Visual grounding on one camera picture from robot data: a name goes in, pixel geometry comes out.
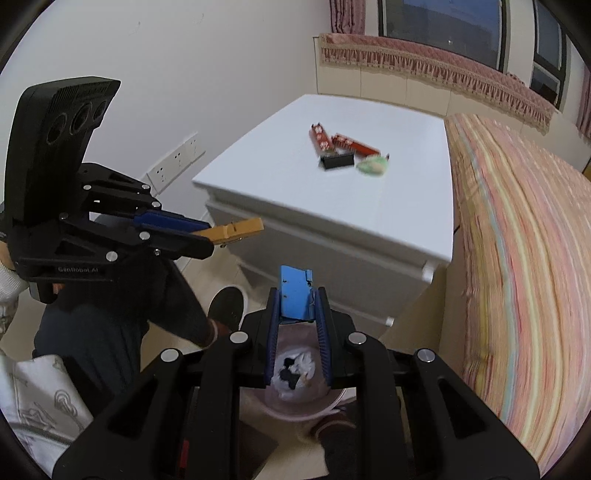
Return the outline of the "blue toy brick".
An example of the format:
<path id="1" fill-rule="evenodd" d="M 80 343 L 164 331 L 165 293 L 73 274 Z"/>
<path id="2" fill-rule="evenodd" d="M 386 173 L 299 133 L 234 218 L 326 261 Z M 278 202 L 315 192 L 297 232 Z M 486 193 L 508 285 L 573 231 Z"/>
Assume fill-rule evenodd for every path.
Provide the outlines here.
<path id="1" fill-rule="evenodd" d="M 280 266 L 280 321 L 283 323 L 315 320 L 315 289 L 311 270 Z"/>

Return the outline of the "wooden clothespin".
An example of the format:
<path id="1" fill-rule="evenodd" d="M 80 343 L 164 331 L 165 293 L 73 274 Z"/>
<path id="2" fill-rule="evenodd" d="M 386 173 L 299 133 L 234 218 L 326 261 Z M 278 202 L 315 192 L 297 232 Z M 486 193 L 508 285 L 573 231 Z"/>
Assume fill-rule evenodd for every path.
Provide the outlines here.
<path id="1" fill-rule="evenodd" d="M 221 246 L 259 235 L 263 230 L 263 219 L 256 217 L 195 231 L 193 235 L 206 238 L 213 245 Z"/>

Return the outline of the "white cloth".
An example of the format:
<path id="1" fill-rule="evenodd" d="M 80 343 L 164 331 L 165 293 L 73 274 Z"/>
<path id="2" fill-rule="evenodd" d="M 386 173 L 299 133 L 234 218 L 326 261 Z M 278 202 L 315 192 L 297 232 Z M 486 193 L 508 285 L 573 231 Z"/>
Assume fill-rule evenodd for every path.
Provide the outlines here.
<path id="1" fill-rule="evenodd" d="M 301 378 L 294 390 L 283 388 L 277 381 L 277 373 L 283 367 L 284 358 L 294 358 L 301 372 Z M 287 403 L 307 403 L 327 395 L 329 387 L 322 375 L 322 365 L 317 359 L 314 348 L 291 348 L 284 351 L 276 359 L 273 378 L 270 385 L 276 391 L 277 397 Z"/>

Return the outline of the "black small box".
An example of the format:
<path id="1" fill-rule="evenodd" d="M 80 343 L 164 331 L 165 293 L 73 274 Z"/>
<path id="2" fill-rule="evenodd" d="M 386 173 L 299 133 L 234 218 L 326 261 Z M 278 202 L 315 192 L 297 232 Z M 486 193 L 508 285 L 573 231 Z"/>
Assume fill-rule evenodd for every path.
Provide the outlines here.
<path id="1" fill-rule="evenodd" d="M 355 155 L 353 153 L 323 155 L 320 164 L 325 170 L 354 167 Z"/>

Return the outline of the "green wrapper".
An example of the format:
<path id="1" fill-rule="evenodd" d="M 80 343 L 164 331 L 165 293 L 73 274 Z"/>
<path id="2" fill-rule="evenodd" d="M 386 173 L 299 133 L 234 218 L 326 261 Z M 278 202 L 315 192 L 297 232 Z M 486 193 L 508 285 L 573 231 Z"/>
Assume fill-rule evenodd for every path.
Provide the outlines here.
<path id="1" fill-rule="evenodd" d="M 388 155 L 370 155 L 356 163 L 356 169 L 366 175 L 382 176 L 388 169 L 389 160 Z"/>

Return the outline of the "red carton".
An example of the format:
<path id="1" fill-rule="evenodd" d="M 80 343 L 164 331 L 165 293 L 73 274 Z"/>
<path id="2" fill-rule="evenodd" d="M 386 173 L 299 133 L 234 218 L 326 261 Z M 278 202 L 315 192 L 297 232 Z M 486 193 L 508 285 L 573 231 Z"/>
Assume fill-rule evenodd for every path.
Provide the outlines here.
<path id="1" fill-rule="evenodd" d="M 346 137 L 341 134 L 335 134 L 332 136 L 332 144 L 335 147 L 341 148 L 343 150 L 348 150 L 354 152 L 356 155 L 367 157 L 367 156 L 374 156 L 380 155 L 381 152 L 374 147 L 370 147 L 366 144 L 360 143 L 352 138 Z"/>
<path id="2" fill-rule="evenodd" d="M 311 125 L 311 139 L 314 141 L 318 152 L 329 153 L 335 151 L 335 145 L 332 143 L 332 139 L 325 131 L 325 128 L 322 127 L 322 124 L 317 123 Z"/>

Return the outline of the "large black sock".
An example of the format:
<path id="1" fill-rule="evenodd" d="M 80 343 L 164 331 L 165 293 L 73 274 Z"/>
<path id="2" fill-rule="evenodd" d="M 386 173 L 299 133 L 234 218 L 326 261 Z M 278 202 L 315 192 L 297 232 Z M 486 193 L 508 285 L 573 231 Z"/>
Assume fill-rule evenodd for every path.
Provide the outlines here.
<path id="1" fill-rule="evenodd" d="M 283 367 L 277 373 L 277 381 L 280 386 L 290 390 L 294 390 L 297 387 L 297 382 L 301 378 L 300 369 L 297 366 L 297 361 L 294 358 L 284 358 Z"/>

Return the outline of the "pink trash bin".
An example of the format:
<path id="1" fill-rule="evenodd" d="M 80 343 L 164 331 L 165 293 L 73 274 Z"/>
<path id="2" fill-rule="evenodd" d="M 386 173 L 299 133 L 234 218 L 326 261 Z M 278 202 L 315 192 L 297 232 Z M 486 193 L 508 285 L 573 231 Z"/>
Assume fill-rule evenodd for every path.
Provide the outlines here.
<path id="1" fill-rule="evenodd" d="M 314 323 L 281 325 L 270 385 L 242 389 L 242 410 L 291 423 L 315 420 L 356 399 L 353 388 L 329 388 Z"/>

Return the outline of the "striped pink bedspread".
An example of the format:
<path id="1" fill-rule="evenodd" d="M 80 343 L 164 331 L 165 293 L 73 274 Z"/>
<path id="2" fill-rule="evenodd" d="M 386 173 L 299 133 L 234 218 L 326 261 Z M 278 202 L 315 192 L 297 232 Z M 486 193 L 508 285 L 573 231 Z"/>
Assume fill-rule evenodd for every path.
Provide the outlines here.
<path id="1" fill-rule="evenodd" d="M 445 126 L 457 230 L 439 352 L 548 474 L 590 417 L 590 184 L 495 120 Z"/>

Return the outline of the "pink window seat cover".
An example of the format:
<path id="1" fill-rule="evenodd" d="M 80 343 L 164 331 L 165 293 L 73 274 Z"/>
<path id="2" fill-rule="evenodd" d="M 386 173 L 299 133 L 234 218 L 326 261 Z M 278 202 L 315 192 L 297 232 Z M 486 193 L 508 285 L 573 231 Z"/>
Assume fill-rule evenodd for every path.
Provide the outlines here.
<path id="1" fill-rule="evenodd" d="M 413 76 L 470 96 L 546 134 L 555 107 L 519 78 L 428 45 L 387 37 L 325 33 L 321 62 Z"/>

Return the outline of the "left pink curtain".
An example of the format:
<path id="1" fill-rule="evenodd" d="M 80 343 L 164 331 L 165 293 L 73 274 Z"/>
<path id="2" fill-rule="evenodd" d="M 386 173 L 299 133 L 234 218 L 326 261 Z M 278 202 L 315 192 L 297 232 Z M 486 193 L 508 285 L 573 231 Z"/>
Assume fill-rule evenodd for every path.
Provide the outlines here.
<path id="1" fill-rule="evenodd" d="M 365 0 L 331 0 L 329 11 L 331 12 L 332 33 L 365 34 Z"/>

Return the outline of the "large dark window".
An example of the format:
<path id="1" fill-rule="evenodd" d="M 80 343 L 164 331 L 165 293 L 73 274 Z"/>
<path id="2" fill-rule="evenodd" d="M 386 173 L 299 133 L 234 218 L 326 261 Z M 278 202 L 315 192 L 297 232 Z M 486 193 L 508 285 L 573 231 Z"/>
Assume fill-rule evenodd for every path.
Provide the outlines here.
<path id="1" fill-rule="evenodd" d="M 379 34 L 447 50 L 501 70 L 506 8 L 498 0 L 385 0 Z"/>

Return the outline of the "small dark window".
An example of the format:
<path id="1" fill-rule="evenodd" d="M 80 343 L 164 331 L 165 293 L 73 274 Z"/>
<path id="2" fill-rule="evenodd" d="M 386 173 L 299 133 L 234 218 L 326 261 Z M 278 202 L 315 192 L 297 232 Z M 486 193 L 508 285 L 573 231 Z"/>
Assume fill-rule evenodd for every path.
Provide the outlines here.
<path id="1" fill-rule="evenodd" d="M 566 85 L 566 35 L 546 6 L 535 0 L 533 7 L 535 45 L 530 88 L 559 109 Z"/>

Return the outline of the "right pink curtain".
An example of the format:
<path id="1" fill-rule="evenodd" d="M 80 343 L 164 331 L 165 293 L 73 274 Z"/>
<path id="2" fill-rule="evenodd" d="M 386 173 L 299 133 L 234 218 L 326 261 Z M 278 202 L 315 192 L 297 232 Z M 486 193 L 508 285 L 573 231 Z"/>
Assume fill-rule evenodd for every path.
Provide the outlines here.
<path id="1" fill-rule="evenodd" d="M 591 139 L 591 75 L 588 66 L 584 69 L 584 79 L 576 126 L 585 138 L 588 140 Z"/>

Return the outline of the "white wall outlet panel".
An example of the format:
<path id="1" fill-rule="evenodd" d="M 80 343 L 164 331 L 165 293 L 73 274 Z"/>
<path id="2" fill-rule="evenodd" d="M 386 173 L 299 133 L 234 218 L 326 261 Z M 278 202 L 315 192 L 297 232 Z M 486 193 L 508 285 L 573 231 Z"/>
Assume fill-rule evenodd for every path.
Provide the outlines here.
<path id="1" fill-rule="evenodd" d="M 188 137 L 180 146 L 161 158 L 148 172 L 147 178 L 156 193 L 161 193 L 180 174 L 204 155 L 198 132 Z"/>

